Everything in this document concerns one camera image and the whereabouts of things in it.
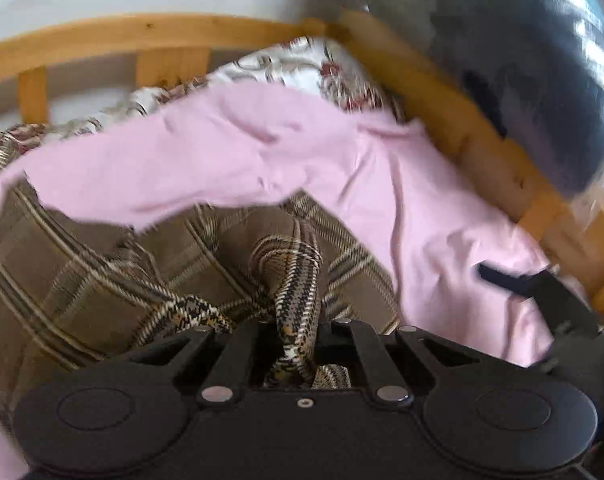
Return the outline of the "brown plaid coat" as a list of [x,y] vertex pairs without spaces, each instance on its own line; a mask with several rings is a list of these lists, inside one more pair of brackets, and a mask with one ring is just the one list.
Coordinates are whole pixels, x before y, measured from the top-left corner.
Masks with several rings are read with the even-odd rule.
[[272,387],[344,386],[317,366],[320,323],[386,334],[400,307],[389,274],[306,194],[279,205],[197,205],[144,232],[77,222],[17,183],[0,202],[0,411],[30,389],[197,325],[276,324]]

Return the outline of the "pink bed sheet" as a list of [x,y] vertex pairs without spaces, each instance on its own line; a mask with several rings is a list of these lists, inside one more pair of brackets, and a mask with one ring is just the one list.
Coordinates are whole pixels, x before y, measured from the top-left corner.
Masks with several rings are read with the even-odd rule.
[[[197,205],[244,208],[310,196],[389,274],[400,307],[398,325],[386,334],[375,332],[418,400],[432,389],[433,378],[416,358],[398,357],[394,334],[402,327],[525,370],[532,370],[550,343],[532,301],[519,300],[477,274],[479,263],[512,275],[537,274],[545,271],[543,256],[525,232],[462,183],[418,122],[400,124],[385,112],[345,113],[317,96],[276,84],[223,84],[104,133],[34,148],[0,173],[0,202],[19,182],[26,182],[45,208],[74,221],[135,233]],[[494,474],[456,460],[434,444],[416,413],[382,408],[369,399],[354,349],[331,333],[335,320],[319,324],[314,361],[342,370],[348,383],[269,386],[265,377],[281,347],[277,326],[246,322],[252,321],[262,330],[247,388],[237,402],[226,408],[198,406],[168,450],[126,471],[53,472],[33,465],[22,450],[29,477],[585,477],[587,452],[549,474]],[[198,326],[206,325],[150,344]],[[206,327],[213,330],[218,351],[235,331],[221,334]],[[0,411],[16,442],[14,412],[30,391],[150,344],[27,391],[13,410]]]

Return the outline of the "clear plastic storage bag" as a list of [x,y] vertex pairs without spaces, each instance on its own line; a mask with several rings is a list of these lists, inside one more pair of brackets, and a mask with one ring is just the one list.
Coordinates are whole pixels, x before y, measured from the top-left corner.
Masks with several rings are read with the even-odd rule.
[[604,201],[598,0],[436,0],[433,57],[591,222]]

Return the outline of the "floral patterned bedding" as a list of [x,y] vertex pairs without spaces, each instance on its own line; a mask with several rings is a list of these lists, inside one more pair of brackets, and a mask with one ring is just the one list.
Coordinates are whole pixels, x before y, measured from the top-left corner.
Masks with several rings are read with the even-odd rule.
[[213,70],[204,76],[181,80],[172,88],[166,82],[142,87],[112,106],[63,124],[31,122],[0,130],[0,172],[20,156],[47,142],[101,133],[128,118],[150,115],[159,107],[212,84],[233,84],[243,80],[281,84],[319,96],[349,113],[386,110],[398,122],[405,120],[395,96],[383,89],[337,41],[302,36],[245,53],[226,64],[216,62]]

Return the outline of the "wooden bed frame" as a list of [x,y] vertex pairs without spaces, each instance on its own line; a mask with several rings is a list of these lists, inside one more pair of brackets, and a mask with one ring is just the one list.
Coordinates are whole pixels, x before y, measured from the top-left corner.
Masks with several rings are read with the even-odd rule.
[[175,86],[209,69],[220,51],[254,51],[300,36],[324,36],[345,46],[420,118],[433,144],[488,202],[527,230],[556,263],[585,286],[604,316],[604,204],[586,230],[511,140],[500,140],[470,99],[427,58],[364,12],[344,11],[336,24],[299,24],[193,13],[112,15],[44,27],[0,42],[0,81],[17,78],[24,122],[46,122],[47,67],[135,53],[137,87]]

